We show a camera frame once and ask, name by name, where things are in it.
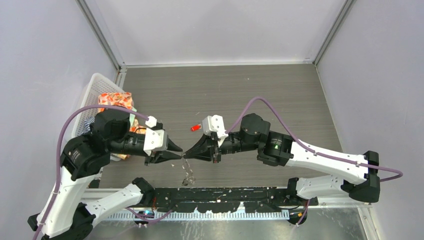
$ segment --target red object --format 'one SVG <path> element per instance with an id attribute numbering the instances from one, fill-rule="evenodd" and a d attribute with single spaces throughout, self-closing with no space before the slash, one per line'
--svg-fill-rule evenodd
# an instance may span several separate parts
<path id="1" fill-rule="evenodd" d="M 194 131 L 197 131 L 197 130 L 199 130 L 199 129 L 201 129 L 201 128 L 202 128 L 202 125 L 197 124 L 197 125 L 192 126 L 192 127 L 190 128 L 190 130 L 191 130 L 192 132 L 194 132 Z"/>

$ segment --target white plastic basket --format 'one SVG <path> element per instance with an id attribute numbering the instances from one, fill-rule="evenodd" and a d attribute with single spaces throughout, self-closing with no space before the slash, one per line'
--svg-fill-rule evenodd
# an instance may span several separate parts
<path id="1" fill-rule="evenodd" d="M 90 82 L 82 90 L 79 98 L 78 109 L 99 104 L 98 97 L 104 93 L 124 93 L 120 87 L 100 73 L 94 73 Z M 98 113 L 97 108 L 81 112 L 75 118 L 70 138 L 75 138 L 85 132 L 84 121 L 89 117 L 94 117 Z"/>

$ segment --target striped cloth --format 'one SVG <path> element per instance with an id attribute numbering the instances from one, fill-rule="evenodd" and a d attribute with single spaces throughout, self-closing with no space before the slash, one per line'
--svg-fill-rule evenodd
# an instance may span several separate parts
<path id="1" fill-rule="evenodd" d="M 84 128 L 85 128 L 85 132 L 84 133 L 90 132 L 90 130 L 91 130 L 90 129 L 90 124 L 93 124 L 94 123 L 94 120 L 95 120 L 95 117 L 91 116 L 91 117 L 87 118 L 84 121 Z"/>

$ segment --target gray table surface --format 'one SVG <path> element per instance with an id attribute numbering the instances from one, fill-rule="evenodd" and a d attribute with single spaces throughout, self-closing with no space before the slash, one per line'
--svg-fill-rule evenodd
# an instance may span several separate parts
<path id="1" fill-rule="evenodd" d="M 311 64 L 130 68 L 123 89 L 132 93 L 138 112 L 161 120 L 170 138 L 184 150 L 202 136 L 201 131 L 190 132 L 190 127 L 207 115 L 221 115 L 229 128 L 255 96 L 267 98 L 301 140 L 341 150 Z M 261 102 L 255 102 L 247 113 L 271 122 L 273 131 L 286 132 Z M 189 159 L 196 178 L 193 187 L 286 186 L 289 178 L 323 175 L 306 168 L 267 166 L 256 156 L 254 151 L 223 155 L 218 164 Z M 144 158 L 138 156 L 111 162 L 100 187 L 122 188 L 136 177 L 154 187 L 179 187 L 186 176 L 182 163 L 173 160 L 144 166 Z"/>

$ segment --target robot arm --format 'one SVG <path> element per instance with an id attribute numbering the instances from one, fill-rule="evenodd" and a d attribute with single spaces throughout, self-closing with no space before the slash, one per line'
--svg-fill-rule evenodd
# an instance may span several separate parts
<path id="1" fill-rule="evenodd" d="M 238 132 L 225 135 L 222 117 L 208 116 L 202 122 L 203 136 L 183 157 L 218 163 L 225 154 L 257 151 L 257 159 L 270 166 L 302 167 L 329 174 L 310 179 L 290 179 L 287 188 L 293 197 L 311 199 L 317 196 L 349 195 L 361 202 L 378 202 L 380 178 L 377 170 L 359 166 L 361 163 L 378 166 L 378 153 L 368 151 L 363 155 L 352 155 L 302 142 L 316 152 L 351 159 L 357 165 L 336 161 L 305 150 L 291 136 L 271 131 L 270 126 L 268 121 L 252 113 L 242 118 Z"/>
<path id="2" fill-rule="evenodd" d="M 82 240 L 104 218 L 128 206 L 148 204 L 153 200 L 153 187 L 136 178 L 122 190 L 94 202 L 81 202 L 81 197 L 100 169 L 110 163 L 111 153 L 145 157 L 145 164 L 181 159 L 166 150 L 182 152 L 169 138 L 162 124 L 149 117 L 146 135 L 129 132 L 129 114 L 107 109 L 95 116 L 91 131 L 71 139 L 60 157 L 61 180 L 56 200 L 45 224 L 39 226 L 41 213 L 30 216 L 28 223 L 35 231 L 42 227 L 43 240 Z"/>

